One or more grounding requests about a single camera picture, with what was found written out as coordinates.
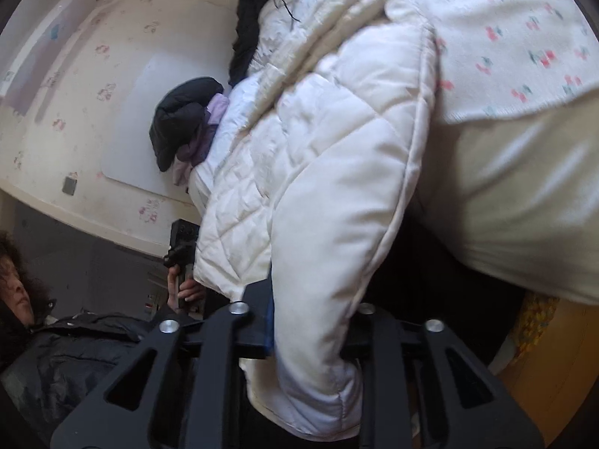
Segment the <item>person's left hand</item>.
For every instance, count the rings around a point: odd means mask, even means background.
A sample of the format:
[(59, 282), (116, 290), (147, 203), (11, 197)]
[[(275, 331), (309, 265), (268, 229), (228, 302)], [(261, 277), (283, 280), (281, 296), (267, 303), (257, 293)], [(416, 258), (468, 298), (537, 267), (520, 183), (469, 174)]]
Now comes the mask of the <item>person's left hand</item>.
[(192, 277), (181, 280), (180, 268), (172, 266), (167, 273), (167, 305), (176, 313), (189, 311), (206, 297), (206, 288)]

